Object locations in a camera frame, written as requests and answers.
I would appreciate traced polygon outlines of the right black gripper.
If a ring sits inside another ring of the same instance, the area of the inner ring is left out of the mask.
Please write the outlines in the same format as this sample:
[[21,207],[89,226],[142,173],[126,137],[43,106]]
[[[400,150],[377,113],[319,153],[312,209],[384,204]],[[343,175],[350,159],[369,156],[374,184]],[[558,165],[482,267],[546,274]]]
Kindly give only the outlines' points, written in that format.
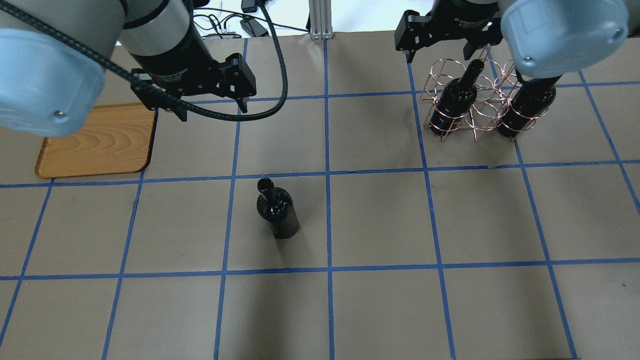
[[471,60],[478,49],[498,45],[503,35],[496,0],[435,0],[426,14],[413,9],[402,13],[394,31],[394,48],[406,53],[411,64],[415,51],[442,41],[466,40],[462,55]]

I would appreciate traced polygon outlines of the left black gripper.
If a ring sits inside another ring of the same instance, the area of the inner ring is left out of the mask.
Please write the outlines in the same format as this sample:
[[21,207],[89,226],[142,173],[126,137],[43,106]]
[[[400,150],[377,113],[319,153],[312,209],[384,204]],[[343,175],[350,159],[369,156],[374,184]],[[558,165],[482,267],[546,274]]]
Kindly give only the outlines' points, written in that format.
[[[256,78],[240,53],[223,62],[206,53],[137,57],[139,67],[131,73],[176,97],[212,94],[234,100],[242,114],[249,112],[249,99],[256,95]],[[170,112],[181,122],[188,121],[188,110],[172,105]]]

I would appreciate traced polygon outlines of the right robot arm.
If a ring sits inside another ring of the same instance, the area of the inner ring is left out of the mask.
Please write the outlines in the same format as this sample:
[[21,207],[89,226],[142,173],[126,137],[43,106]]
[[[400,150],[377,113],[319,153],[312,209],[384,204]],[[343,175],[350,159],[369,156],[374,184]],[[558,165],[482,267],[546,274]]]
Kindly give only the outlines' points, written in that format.
[[441,41],[466,40],[466,60],[506,41],[521,75],[546,79],[590,68],[638,36],[637,0],[436,0],[425,15],[402,14],[394,46],[411,63]]

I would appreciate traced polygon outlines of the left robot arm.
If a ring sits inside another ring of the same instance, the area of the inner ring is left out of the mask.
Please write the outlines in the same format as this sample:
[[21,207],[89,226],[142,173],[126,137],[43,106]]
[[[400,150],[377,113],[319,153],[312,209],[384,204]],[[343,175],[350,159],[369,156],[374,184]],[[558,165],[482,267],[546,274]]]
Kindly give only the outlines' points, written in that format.
[[250,3],[269,26],[282,84],[278,102],[253,114],[247,105],[258,89],[244,57],[217,61],[194,22],[206,0],[3,0],[1,126],[41,137],[77,133],[107,71],[147,110],[183,122],[189,113],[236,123],[273,116],[288,98],[286,64],[265,0]]

